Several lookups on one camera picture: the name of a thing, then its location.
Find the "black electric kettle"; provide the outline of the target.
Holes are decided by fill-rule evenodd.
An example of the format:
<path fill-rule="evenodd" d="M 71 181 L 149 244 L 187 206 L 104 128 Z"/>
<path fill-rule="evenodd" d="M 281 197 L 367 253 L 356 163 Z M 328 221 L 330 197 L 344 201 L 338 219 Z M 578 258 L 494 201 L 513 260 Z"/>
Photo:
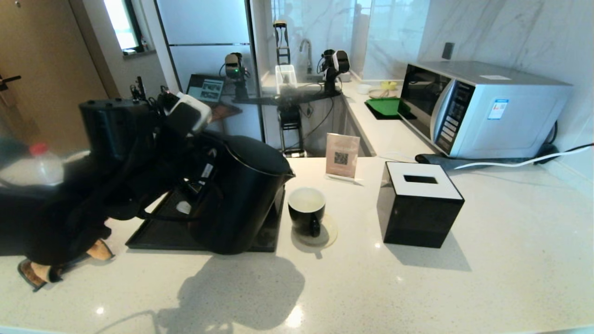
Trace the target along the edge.
<path fill-rule="evenodd" d="M 226 150 L 217 158 L 202 155 L 210 168 L 206 194 L 191 211 L 187 230 L 207 251 L 246 252 L 272 207 L 278 190 L 295 177 L 287 159 L 265 142 L 242 135 L 221 135 Z"/>

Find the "brown wooden desk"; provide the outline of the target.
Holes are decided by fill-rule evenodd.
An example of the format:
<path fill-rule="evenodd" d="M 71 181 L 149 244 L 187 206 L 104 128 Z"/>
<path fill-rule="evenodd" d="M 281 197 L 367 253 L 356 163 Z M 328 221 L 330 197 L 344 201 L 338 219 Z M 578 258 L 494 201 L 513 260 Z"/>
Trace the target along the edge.
<path fill-rule="evenodd" d="M 232 125 L 230 118 L 242 114 L 242 109 L 223 102 L 207 102 L 207 105 L 212 111 L 211 120 L 206 127 L 207 131 L 223 133 L 225 135 L 240 135 L 240 131 L 234 128 L 235 125 Z"/>

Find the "black laptop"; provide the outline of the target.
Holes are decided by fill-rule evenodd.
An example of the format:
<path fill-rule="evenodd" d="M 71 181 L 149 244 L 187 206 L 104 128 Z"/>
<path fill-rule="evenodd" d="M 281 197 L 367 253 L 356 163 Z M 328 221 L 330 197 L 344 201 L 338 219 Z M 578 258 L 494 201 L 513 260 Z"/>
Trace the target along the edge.
<path fill-rule="evenodd" d="M 191 74 L 185 93 L 203 103 L 218 103 L 224 86 L 222 77 Z"/>

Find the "black rectangular serving tray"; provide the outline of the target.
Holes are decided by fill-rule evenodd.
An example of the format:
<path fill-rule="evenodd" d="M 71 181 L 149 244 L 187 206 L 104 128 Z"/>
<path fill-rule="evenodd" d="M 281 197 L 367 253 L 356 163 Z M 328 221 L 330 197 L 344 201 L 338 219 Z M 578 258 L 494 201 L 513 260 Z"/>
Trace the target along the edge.
<path fill-rule="evenodd" d="M 275 252 L 281 218 L 277 218 L 274 204 L 248 252 Z M 138 230 L 125 243 L 129 249 L 159 251 L 206 251 L 187 233 L 187 225 L 181 222 L 144 220 Z"/>

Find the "black rig stand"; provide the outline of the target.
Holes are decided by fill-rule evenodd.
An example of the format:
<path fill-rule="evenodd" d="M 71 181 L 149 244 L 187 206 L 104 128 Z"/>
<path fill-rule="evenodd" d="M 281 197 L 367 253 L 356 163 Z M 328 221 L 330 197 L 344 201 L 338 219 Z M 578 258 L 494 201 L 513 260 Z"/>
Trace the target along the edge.
<path fill-rule="evenodd" d="M 239 104 L 259 104 L 276 106 L 279 120 L 281 152 L 284 156 L 292 158 L 297 156 L 299 158 L 306 158 L 307 153 L 305 149 L 305 140 L 308 139 L 319 127 L 327 120 L 328 116 L 333 110 L 331 106 L 329 112 L 323 120 L 314 127 L 307 135 L 303 134 L 303 123 L 301 104 L 309 104 L 315 101 L 322 101 L 330 99 L 332 102 L 335 97 L 343 95 L 340 90 L 326 91 L 322 89 L 320 92 L 312 92 L 302 87 L 285 87 L 281 92 L 273 97 L 249 97 L 248 95 L 236 95 L 232 100 L 233 103 Z M 298 141 L 293 145 L 286 145 L 284 139 L 284 132 L 295 130 L 298 133 Z"/>

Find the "black mug white inside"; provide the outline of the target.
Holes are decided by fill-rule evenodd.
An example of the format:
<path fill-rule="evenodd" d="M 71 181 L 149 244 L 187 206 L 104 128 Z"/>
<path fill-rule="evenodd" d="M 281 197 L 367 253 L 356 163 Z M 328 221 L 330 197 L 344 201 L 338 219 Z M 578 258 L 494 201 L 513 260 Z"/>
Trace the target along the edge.
<path fill-rule="evenodd" d="M 294 230 L 306 237 L 320 236 L 326 202 L 325 195 L 316 188 L 293 190 L 288 197 L 288 209 Z"/>

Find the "silver refrigerator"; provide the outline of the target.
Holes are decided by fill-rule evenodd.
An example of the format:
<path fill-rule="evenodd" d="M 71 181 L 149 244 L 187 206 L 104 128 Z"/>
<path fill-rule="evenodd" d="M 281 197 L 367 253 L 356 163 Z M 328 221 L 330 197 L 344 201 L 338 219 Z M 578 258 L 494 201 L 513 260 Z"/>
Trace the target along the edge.
<path fill-rule="evenodd" d="M 260 95 L 254 32 L 248 0 L 154 0 L 161 31 L 182 92 L 192 75 L 225 80 L 220 101 L 232 104 L 235 84 L 226 77 L 225 57 L 242 55 L 247 93 Z"/>

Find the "QR code sign stand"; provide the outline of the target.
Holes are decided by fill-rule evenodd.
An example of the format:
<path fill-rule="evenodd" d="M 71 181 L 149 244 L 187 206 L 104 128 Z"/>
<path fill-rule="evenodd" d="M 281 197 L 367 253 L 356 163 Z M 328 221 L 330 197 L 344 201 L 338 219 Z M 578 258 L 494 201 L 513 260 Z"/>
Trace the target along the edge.
<path fill-rule="evenodd" d="M 327 133 L 325 173 L 354 179 L 359 156 L 360 137 Z"/>

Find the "chrome faucet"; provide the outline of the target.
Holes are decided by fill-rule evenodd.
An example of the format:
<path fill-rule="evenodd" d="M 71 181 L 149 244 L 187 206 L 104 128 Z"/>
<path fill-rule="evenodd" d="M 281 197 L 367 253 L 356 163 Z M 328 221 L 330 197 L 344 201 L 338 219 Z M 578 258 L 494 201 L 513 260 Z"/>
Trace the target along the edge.
<path fill-rule="evenodd" d="M 306 74 L 312 74 L 313 67 L 312 67 L 312 47 L 311 42 L 308 38 L 303 38 L 300 43 L 299 52 L 303 53 L 306 52 Z"/>

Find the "water bottle red cap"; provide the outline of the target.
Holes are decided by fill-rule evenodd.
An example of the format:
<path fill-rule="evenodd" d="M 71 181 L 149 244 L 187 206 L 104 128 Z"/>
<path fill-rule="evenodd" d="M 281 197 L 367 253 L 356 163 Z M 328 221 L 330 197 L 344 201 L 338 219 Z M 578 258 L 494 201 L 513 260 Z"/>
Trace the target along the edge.
<path fill-rule="evenodd" d="M 62 159 L 44 142 L 28 148 L 28 156 L 0 167 L 3 186 L 57 186 L 64 180 Z"/>

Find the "translucent round coaster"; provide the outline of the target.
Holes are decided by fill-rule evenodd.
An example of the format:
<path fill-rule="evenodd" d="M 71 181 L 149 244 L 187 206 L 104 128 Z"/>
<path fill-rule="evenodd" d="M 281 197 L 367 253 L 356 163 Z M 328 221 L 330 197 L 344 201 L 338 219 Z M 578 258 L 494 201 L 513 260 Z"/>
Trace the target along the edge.
<path fill-rule="evenodd" d="M 293 237 L 293 240 L 297 244 L 313 249 L 326 249 L 332 246 L 338 235 L 339 229 L 337 228 L 335 220 L 329 214 L 326 214 L 323 218 L 320 235 L 318 237 L 306 236 L 297 232 L 295 228 L 291 229 L 291 237 Z"/>

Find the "green cutting board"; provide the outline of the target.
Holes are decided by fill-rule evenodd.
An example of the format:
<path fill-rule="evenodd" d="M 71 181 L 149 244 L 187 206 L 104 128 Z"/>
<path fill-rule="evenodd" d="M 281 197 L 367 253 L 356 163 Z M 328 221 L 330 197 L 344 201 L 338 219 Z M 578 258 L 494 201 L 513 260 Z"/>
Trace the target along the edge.
<path fill-rule="evenodd" d="M 365 105 L 377 120 L 415 120 L 409 106 L 399 98 L 369 99 Z"/>

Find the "brown black oven mitt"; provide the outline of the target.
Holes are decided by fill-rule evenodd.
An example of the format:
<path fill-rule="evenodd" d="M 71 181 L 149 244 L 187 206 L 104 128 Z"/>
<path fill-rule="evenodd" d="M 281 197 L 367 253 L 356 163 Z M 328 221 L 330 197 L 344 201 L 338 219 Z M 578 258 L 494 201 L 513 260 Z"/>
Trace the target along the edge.
<path fill-rule="evenodd" d="M 34 292 L 37 292 L 47 283 L 59 283 L 62 281 L 62 275 L 64 273 L 91 258 L 108 262 L 114 257 L 115 254 L 113 254 L 110 247 L 102 239 L 98 239 L 86 253 L 64 264 L 54 266 L 42 265 L 26 258 L 18 264 L 17 269 L 24 281 L 32 287 Z"/>

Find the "black tissue box white lid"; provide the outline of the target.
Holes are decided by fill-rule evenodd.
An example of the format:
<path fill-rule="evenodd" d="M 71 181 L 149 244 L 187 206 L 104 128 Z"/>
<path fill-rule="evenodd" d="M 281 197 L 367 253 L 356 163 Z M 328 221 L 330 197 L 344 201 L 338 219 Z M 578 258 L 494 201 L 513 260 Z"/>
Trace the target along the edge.
<path fill-rule="evenodd" d="M 439 249 L 464 203 L 442 166 L 386 161 L 377 199 L 382 240 Z"/>

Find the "silver microwave oven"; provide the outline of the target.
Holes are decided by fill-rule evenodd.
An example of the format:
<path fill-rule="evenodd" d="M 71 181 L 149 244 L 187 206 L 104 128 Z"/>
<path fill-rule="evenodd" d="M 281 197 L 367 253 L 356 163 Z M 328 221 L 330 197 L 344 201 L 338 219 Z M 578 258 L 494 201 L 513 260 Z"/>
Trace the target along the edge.
<path fill-rule="evenodd" d="M 448 158 L 532 158 L 573 86 L 479 61 L 409 63 L 400 99 L 407 125 Z"/>

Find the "black upright frame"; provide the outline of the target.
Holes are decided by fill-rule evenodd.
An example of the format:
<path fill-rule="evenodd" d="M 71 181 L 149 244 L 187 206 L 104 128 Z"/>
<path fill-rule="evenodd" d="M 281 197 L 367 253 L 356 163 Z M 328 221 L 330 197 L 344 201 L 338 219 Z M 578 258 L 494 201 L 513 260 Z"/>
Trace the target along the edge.
<path fill-rule="evenodd" d="M 276 20 L 273 23 L 274 37 L 276 41 L 276 58 L 278 65 L 291 64 L 291 51 L 288 38 L 288 25 L 284 20 Z"/>

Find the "window with black frame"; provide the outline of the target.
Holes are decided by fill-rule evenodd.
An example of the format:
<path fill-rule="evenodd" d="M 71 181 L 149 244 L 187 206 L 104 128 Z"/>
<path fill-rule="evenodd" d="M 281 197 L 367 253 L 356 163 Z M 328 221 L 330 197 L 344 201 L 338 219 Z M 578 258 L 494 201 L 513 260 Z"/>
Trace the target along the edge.
<path fill-rule="evenodd" d="M 123 55 L 145 51 L 132 0 L 103 0 Z"/>

